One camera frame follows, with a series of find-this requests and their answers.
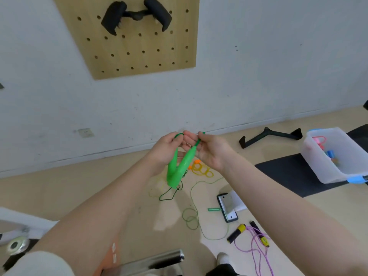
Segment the wall socket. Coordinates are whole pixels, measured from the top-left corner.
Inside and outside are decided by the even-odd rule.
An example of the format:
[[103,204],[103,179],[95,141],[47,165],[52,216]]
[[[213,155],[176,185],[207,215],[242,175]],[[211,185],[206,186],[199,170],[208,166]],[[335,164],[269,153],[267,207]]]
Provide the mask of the wall socket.
[[80,129],[78,130],[78,133],[82,138],[91,138],[94,136],[90,128]]

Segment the person's left hand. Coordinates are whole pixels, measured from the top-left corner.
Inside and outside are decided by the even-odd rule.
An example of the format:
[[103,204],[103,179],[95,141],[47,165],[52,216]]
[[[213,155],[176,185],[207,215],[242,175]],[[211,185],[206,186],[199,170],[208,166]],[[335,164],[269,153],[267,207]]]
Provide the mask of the person's left hand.
[[[163,171],[164,167],[174,157],[175,150],[182,145],[184,135],[180,134],[175,138],[177,134],[179,133],[172,132],[164,135],[145,156],[154,167],[154,175],[158,175]],[[178,157],[184,157],[184,155],[185,152],[178,151]]]

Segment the black handlebar attachment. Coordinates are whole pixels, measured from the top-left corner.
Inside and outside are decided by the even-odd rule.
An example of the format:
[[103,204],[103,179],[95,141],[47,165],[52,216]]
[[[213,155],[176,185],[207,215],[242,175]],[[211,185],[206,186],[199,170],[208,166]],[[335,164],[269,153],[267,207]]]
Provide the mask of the black handlebar attachment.
[[284,138],[291,138],[291,139],[295,139],[295,140],[299,140],[303,137],[303,134],[301,133],[301,129],[296,129],[295,131],[291,132],[290,134],[286,134],[284,132],[275,132],[273,130],[270,130],[269,128],[265,128],[264,131],[262,133],[260,133],[259,135],[255,136],[254,138],[248,140],[246,142],[246,137],[243,136],[240,140],[240,146],[244,149],[250,145],[252,145],[253,143],[259,141],[260,139],[263,139],[265,136],[268,135],[275,135],[275,136],[282,136]]
[[153,15],[161,24],[162,31],[166,31],[171,23],[172,17],[164,6],[157,0],[144,0],[146,10],[127,11],[127,4],[123,1],[113,2],[107,9],[102,19],[102,26],[112,35],[116,36],[115,28],[118,26],[122,17],[130,17],[136,21],[142,20],[146,15]]

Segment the black mat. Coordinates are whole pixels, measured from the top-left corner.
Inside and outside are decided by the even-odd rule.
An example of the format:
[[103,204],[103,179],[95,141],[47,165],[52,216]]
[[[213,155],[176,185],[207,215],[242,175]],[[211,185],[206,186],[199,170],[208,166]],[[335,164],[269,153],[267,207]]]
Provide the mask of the black mat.
[[[368,152],[368,124],[348,132],[347,135]],[[331,184],[321,183],[301,154],[256,164],[256,167],[301,197],[347,184],[346,181]]]

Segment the metal pipe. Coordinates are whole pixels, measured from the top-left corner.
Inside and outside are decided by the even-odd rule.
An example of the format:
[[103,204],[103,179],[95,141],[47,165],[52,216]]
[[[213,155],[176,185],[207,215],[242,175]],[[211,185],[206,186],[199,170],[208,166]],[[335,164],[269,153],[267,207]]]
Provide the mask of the metal pipe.
[[136,260],[127,264],[122,264],[115,268],[109,268],[102,272],[101,276],[130,276],[152,269],[165,268],[178,264],[184,260],[184,253],[181,249],[172,250],[166,253],[150,256],[142,260]]

